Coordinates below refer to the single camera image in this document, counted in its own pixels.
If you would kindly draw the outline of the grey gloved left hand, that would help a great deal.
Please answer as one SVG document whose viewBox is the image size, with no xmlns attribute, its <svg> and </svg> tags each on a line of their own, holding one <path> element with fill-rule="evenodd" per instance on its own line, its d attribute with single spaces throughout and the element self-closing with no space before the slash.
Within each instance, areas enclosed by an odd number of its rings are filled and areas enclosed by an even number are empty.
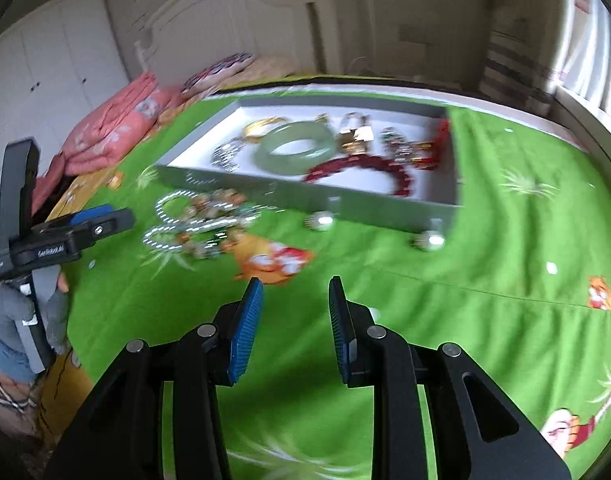
<svg viewBox="0 0 611 480">
<path fill-rule="evenodd" d="M 12 284 L 0 283 L 0 371 L 14 382 L 34 382 L 38 373 L 30 365 L 18 333 L 18 325 L 31 322 L 39 313 L 46 341 L 56 354 L 70 347 L 67 324 L 70 311 L 69 287 L 60 266 L 32 272 L 39 293 L 38 306 Z"/>
</svg>

